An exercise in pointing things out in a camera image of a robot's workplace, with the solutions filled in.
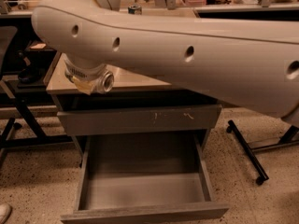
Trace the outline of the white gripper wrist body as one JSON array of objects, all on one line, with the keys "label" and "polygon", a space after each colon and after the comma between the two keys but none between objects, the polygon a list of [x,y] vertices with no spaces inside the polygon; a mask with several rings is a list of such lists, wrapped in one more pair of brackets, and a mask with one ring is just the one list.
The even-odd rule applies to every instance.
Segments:
[{"label": "white gripper wrist body", "polygon": [[95,62],[78,56],[65,54],[64,63],[66,65],[64,74],[72,81],[75,77],[79,81],[97,81],[104,83],[107,80],[107,65]]}]

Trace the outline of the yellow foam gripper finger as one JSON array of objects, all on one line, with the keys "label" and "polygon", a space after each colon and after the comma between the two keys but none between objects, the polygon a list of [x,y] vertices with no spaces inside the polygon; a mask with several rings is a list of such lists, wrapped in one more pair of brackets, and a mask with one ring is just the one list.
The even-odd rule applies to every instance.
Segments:
[{"label": "yellow foam gripper finger", "polygon": [[88,81],[82,81],[77,78],[73,78],[73,83],[77,87],[78,91],[91,95],[93,92],[93,83]]}]

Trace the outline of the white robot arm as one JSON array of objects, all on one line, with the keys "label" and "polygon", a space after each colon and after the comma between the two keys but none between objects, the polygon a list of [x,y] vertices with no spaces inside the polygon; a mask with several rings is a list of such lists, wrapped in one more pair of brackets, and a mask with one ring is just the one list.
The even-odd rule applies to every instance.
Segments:
[{"label": "white robot arm", "polygon": [[299,34],[292,21],[131,15],[120,0],[41,0],[36,34],[69,73],[108,91],[106,65],[299,125]]}]

